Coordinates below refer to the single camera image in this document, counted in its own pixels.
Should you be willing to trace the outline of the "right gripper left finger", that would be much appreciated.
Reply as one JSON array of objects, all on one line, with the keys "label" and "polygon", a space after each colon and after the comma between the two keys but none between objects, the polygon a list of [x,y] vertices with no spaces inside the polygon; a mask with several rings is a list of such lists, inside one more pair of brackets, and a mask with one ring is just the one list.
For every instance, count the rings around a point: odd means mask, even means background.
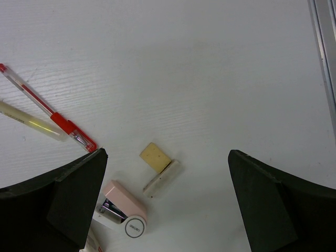
[{"label": "right gripper left finger", "polygon": [[1,251],[84,248],[106,171],[100,148],[1,189]]}]

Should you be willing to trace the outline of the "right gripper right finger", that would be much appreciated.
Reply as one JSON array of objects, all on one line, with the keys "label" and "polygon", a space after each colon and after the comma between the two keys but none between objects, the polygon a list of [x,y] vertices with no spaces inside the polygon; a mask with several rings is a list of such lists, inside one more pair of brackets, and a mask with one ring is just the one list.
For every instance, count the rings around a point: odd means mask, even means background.
[{"label": "right gripper right finger", "polygon": [[335,251],[335,190],[231,150],[228,166],[252,251]]}]

